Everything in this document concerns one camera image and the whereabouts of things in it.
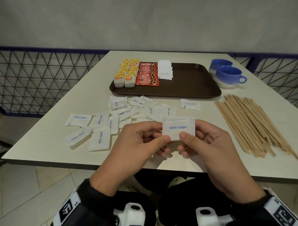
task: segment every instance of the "blue and white mug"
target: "blue and white mug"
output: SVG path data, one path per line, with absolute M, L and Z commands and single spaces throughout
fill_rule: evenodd
M 209 67 L 209 73 L 212 77 L 215 76 L 215 73 L 220 66 L 228 66 L 231 67 L 233 63 L 231 61 L 225 60 L 225 59 L 213 59 L 211 61 L 210 67 Z
M 217 68 L 214 81 L 222 88 L 231 88 L 237 83 L 245 83 L 247 77 L 243 76 L 242 71 L 236 67 L 221 66 Z

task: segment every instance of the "brown tray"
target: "brown tray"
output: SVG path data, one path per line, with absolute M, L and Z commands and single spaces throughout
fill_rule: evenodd
M 117 95 L 179 97 L 179 98 L 214 98 L 221 95 L 221 90 L 200 64 L 172 63 L 172 80 L 159 80 L 159 86 L 136 85 L 134 88 L 115 88 L 114 81 L 110 91 Z

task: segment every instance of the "tabletop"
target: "tabletop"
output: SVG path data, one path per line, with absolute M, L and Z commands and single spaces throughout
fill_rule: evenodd
M 298 152 L 298 109 L 268 87 L 251 72 L 227 54 L 182 53 L 182 52 L 134 52 L 110 51 L 86 74 L 39 122 L 37 122 L 5 155 L 11 163 L 94 169 L 101 165 L 109 151 L 87 152 L 90 140 L 71 150 L 63 139 L 77 127 L 67 127 L 65 122 L 71 113 L 94 114 L 108 111 L 109 90 L 112 76 L 124 58 L 139 58 L 144 62 L 170 60 L 172 63 L 197 63 L 207 69 L 212 59 L 223 58 L 233 62 L 248 78 L 236 89 L 221 89 L 222 96 L 216 99 L 200 100 L 201 111 L 180 108 L 180 99 L 151 97 L 161 103 L 178 108 L 177 116 L 192 116 L 210 122 L 228 131 L 236 149 L 252 176 L 298 179 L 298 161 L 281 150 L 275 150 L 276 157 L 269 154 L 265 159 L 254 158 L 244 153 L 227 123 L 216 108 L 214 101 L 223 100 L 224 95 L 234 94 L 254 99 L 260 105 L 292 148 Z M 112 137 L 112 145 L 117 136 Z M 184 159 L 177 151 L 166 160 L 153 156 L 144 168 L 158 170 L 203 172 L 199 158 Z

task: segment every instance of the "pile of wooden stirrers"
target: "pile of wooden stirrers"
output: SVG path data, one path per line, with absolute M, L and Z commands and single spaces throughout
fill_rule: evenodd
M 226 95 L 225 99 L 225 102 L 216 101 L 215 104 L 246 153 L 251 152 L 255 157 L 262 158 L 268 152 L 276 156 L 271 146 L 277 146 L 298 159 L 295 151 L 254 100 L 234 95 Z

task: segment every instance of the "tiled floor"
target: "tiled floor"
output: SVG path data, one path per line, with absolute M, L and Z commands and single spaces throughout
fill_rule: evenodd
M 8 118 L 0 119 L 0 138 L 6 133 L 3 128 L 23 127 L 14 134 L 6 136 L 7 141 L 15 143 L 38 119 Z M 51 167 L 35 167 L 5 164 L 0 167 L 0 225 L 1 226 L 50 226 L 63 201 L 76 185 L 89 178 L 94 171 Z M 126 181 L 137 190 L 151 194 L 134 177 Z M 259 183 L 272 190 L 288 207 L 298 213 L 298 185 Z

